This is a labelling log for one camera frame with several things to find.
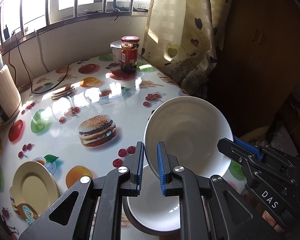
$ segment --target fruit-patterned tablecloth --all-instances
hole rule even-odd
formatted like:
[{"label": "fruit-patterned tablecloth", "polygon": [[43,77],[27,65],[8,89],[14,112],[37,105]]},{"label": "fruit-patterned tablecloth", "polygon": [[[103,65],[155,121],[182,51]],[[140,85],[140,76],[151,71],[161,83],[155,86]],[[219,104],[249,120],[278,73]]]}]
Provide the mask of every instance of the fruit-patterned tablecloth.
[{"label": "fruit-patterned tablecloth", "polygon": [[[34,79],[33,92],[52,88],[66,71],[67,66],[61,66]],[[112,55],[70,64],[61,84],[46,93],[35,95],[30,84],[19,91],[20,113],[12,123],[0,124],[0,212],[16,239],[29,226],[11,190],[21,164],[43,164],[62,194],[83,175],[96,178],[119,167],[143,140],[152,111],[168,99],[187,96],[143,59],[138,59],[136,73],[126,74]],[[237,165],[231,164],[224,178],[237,191],[243,190],[245,178]],[[121,239],[159,238],[134,228],[123,214]]]}]

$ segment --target black cable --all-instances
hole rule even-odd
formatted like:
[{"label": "black cable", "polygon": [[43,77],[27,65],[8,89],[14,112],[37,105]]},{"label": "black cable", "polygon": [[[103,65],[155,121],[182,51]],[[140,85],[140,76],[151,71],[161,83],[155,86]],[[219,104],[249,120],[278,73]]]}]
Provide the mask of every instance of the black cable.
[{"label": "black cable", "polygon": [[16,80],[17,80],[17,71],[16,71],[16,68],[14,67],[14,65],[12,65],[12,64],[10,63],[10,41],[11,41],[11,36],[9,37],[8,62],[9,62],[9,65],[10,65],[11,67],[13,67],[13,69],[14,69],[14,84],[16,84]]},{"label": "black cable", "polygon": [[57,86],[65,79],[65,77],[67,76],[68,71],[69,71],[69,65],[70,65],[70,64],[68,64],[67,72],[66,72],[65,76],[59,81],[59,83],[57,83],[55,86],[53,86],[52,88],[50,88],[50,89],[48,89],[48,90],[46,90],[46,91],[44,91],[44,92],[40,92],[40,93],[33,92],[33,91],[32,91],[32,81],[31,81],[31,78],[30,78],[30,74],[29,74],[29,72],[28,72],[28,70],[27,70],[27,68],[26,68],[26,64],[25,64],[25,62],[23,61],[23,58],[22,58],[22,55],[21,55],[21,52],[20,52],[20,48],[19,48],[19,42],[18,42],[18,39],[17,39],[17,46],[18,46],[18,50],[19,50],[19,54],[20,54],[22,63],[23,63],[23,65],[24,65],[24,67],[25,67],[25,69],[26,69],[26,71],[27,71],[27,73],[28,73],[28,77],[29,77],[30,84],[31,84],[31,93],[36,94],[36,95],[44,94],[44,93],[46,93],[46,92],[48,92],[48,91],[54,89],[55,87],[57,87]]}]

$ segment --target metal window railing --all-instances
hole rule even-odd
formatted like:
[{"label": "metal window railing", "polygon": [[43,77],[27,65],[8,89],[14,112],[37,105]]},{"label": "metal window railing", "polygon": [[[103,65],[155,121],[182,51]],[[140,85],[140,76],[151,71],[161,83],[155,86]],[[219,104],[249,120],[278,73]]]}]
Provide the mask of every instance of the metal window railing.
[{"label": "metal window railing", "polygon": [[[88,20],[88,19],[95,19],[95,18],[102,18],[102,17],[117,17],[117,16],[147,16],[146,12],[135,12],[133,11],[133,3],[134,0],[130,0],[129,3],[129,11],[113,11],[109,12],[107,11],[107,0],[102,0],[102,12],[91,12],[91,14],[85,14],[85,15],[79,15],[78,14],[78,0],[74,0],[74,17],[66,19],[66,20],[61,20],[55,23],[50,23],[50,17],[49,17],[49,0],[45,0],[45,20],[46,20],[46,26],[38,29],[36,32],[37,34],[44,33],[46,31],[52,30],[54,28],[58,28],[63,25],[71,24],[74,22],[79,22],[83,20]],[[25,35],[24,31],[24,24],[23,24],[23,19],[22,19],[22,0],[20,0],[20,28],[21,28],[21,38],[18,39],[19,44],[34,37],[35,33],[29,33]],[[8,46],[5,46],[3,38],[2,38],[2,10],[0,8],[0,40],[1,40],[1,45],[3,48],[3,52],[6,53],[8,52]],[[13,49],[14,47],[17,46],[17,42],[15,39],[11,40],[10,44],[10,49]]]}]

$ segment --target small white bowl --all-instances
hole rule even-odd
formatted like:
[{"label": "small white bowl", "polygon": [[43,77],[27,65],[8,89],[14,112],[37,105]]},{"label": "small white bowl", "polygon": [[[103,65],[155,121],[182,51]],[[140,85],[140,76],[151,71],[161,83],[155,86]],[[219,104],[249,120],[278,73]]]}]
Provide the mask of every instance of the small white bowl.
[{"label": "small white bowl", "polygon": [[179,165],[207,178],[223,176],[231,162],[217,148],[224,137],[233,140],[230,126],[217,108],[200,98],[173,98],[159,106],[146,125],[146,158],[159,178],[157,144],[163,141]]},{"label": "small white bowl", "polygon": [[179,197],[165,197],[150,167],[143,168],[140,196],[123,200],[124,212],[140,231],[166,235],[180,228]]}]

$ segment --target electric kettle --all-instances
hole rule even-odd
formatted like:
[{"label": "electric kettle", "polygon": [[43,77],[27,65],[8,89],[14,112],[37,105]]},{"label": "electric kettle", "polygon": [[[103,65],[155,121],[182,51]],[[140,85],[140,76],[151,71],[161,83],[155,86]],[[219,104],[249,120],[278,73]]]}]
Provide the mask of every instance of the electric kettle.
[{"label": "electric kettle", "polygon": [[10,123],[20,112],[21,96],[0,52],[0,119]]}]

